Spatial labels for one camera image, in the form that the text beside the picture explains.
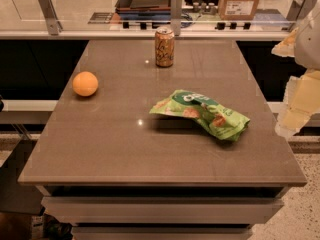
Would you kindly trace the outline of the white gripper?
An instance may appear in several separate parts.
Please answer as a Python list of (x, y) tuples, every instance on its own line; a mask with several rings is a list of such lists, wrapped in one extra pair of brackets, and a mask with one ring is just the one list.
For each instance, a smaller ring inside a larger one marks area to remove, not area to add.
[(320, 1), (271, 53), (295, 57), (297, 64), (309, 68), (301, 77), (289, 78), (277, 116), (276, 133), (290, 138), (320, 110)]

